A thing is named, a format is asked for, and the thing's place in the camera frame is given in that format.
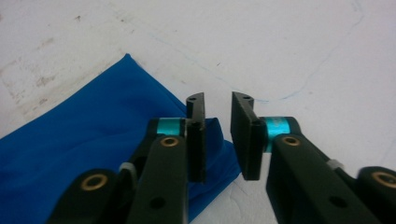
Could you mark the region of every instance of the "screw hole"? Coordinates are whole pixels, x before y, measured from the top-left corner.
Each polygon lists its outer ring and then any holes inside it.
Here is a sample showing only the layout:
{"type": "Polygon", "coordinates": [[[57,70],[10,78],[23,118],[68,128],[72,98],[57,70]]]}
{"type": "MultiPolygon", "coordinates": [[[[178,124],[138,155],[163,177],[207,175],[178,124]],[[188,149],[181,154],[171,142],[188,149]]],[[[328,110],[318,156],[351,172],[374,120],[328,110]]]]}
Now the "screw hole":
{"type": "Polygon", "coordinates": [[[344,199],[340,198],[340,197],[331,196],[329,198],[329,201],[336,207],[340,207],[340,208],[347,207],[347,202],[344,199]]]}
{"type": "Polygon", "coordinates": [[[165,206],[165,204],[166,204],[166,201],[165,201],[164,198],[157,197],[157,198],[152,199],[149,202],[149,207],[152,208],[152,209],[158,210],[158,209],[163,208],[165,206]]]}
{"type": "Polygon", "coordinates": [[[167,137],[161,140],[161,144],[164,147],[174,147],[178,144],[178,140],[174,137],[167,137]]]}
{"type": "Polygon", "coordinates": [[[375,172],[372,174],[376,182],[388,188],[396,189],[396,176],[384,172],[375,172]]]}
{"type": "Polygon", "coordinates": [[[81,188],[85,191],[96,190],[104,186],[107,182],[107,176],[102,174],[90,175],[81,183],[81,188]]]}
{"type": "Polygon", "coordinates": [[[297,138],[294,138],[294,137],[284,137],[282,140],[284,143],[286,143],[290,146],[293,146],[293,147],[300,145],[300,140],[298,140],[297,138]]]}

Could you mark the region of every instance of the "white table surface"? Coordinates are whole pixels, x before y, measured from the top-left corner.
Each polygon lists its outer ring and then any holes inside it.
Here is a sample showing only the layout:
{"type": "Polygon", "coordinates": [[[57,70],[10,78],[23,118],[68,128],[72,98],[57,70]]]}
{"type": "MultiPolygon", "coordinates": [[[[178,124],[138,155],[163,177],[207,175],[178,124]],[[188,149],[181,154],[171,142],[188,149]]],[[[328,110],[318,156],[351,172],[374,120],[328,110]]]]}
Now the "white table surface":
{"type": "MultiPolygon", "coordinates": [[[[396,1],[3,0],[0,40],[0,137],[131,53],[181,101],[203,91],[229,140],[241,91],[258,116],[297,118],[352,176],[396,170],[396,1]]],[[[193,223],[276,223],[269,159],[193,223]]]]}

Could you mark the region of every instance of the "blue fabric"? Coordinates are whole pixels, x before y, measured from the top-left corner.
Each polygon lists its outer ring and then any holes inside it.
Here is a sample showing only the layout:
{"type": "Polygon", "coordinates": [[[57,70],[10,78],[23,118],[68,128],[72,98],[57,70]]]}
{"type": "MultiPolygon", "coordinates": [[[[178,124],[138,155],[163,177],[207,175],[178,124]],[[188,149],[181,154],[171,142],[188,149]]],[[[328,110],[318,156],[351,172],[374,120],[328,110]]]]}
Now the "blue fabric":
{"type": "MultiPolygon", "coordinates": [[[[186,107],[130,55],[50,112],[0,139],[0,220],[44,223],[65,189],[93,168],[118,171],[152,118],[186,107]]],[[[207,182],[189,184],[193,220],[240,170],[219,122],[208,119],[207,182]]]]}

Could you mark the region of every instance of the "hole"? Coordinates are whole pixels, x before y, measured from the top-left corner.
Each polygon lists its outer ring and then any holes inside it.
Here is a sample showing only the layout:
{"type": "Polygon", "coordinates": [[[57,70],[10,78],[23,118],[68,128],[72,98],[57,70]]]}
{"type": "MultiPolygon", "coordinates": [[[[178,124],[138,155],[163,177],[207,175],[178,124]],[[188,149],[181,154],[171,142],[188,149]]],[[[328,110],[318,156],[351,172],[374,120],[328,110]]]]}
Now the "hole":
{"type": "Polygon", "coordinates": [[[392,176],[381,175],[379,178],[382,179],[384,182],[387,182],[387,183],[390,183],[390,184],[396,184],[396,180],[392,176]]]}
{"type": "Polygon", "coordinates": [[[340,198],[340,197],[331,196],[331,197],[329,198],[329,201],[330,201],[334,206],[337,206],[337,207],[340,207],[340,208],[345,208],[345,207],[347,207],[347,202],[346,202],[344,199],[340,198]]]}
{"type": "Polygon", "coordinates": [[[163,140],[161,140],[161,144],[164,147],[174,147],[178,144],[178,140],[174,137],[166,137],[163,140]]]}
{"type": "Polygon", "coordinates": [[[152,199],[149,202],[149,207],[152,208],[152,209],[158,210],[158,209],[163,208],[165,206],[165,204],[166,204],[166,201],[165,201],[164,198],[157,197],[157,198],[152,199]]]}
{"type": "Polygon", "coordinates": [[[297,138],[294,138],[294,137],[284,137],[284,138],[282,138],[282,140],[286,144],[293,146],[293,147],[300,145],[300,140],[298,140],[297,138]]]}
{"type": "Polygon", "coordinates": [[[85,191],[96,190],[104,186],[107,182],[107,176],[102,174],[90,175],[81,183],[81,188],[85,191]]]}

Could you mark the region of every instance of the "stain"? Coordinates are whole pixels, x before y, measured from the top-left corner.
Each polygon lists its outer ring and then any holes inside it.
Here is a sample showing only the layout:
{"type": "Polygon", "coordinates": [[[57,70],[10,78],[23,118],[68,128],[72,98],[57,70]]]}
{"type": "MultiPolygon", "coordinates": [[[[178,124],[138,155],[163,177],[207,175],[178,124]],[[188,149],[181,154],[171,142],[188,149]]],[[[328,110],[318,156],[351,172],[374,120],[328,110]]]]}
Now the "stain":
{"type": "Polygon", "coordinates": [[[55,76],[53,77],[41,77],[38,79],[38,81],[35,83],[37,87],[45,87],[47,84],[49,84],[51,81],[55,79],[55,76]]]}
{"type": "Polygon", "coordinates": [[[48,101],[48,99],[44,98],[41,99],[40,102],[38,102],[40,105],[43,105],[44,103],[46,103],[48,101]]]}
{"type": "Polygon", "coordinates": [[[18,105],[21,102],[21,100],[24,98],[25,92],[26,90],[20,92],[9,91],[9,94],[11,95],[12,99],[15,100],[15,104],[18,105]]]}
{"type": "Polygon", "coordinates": [[[4,74],[4,71],[8,69],[10,66],[14,65],[17,63],[17,60],[12,61],[11,63],[8,63],[4,65],[4,67],[0,68],[0,77],[4,74]]]}
{"type": "Polygon", "coordinates": [[[37,48],[35,48],[36,50],[42,49],[50,44],[52,44],[55,41],[55,39],[53,37],[48,38],[47,40],[41,42],[41,45],[38,46],[37,48]]]}

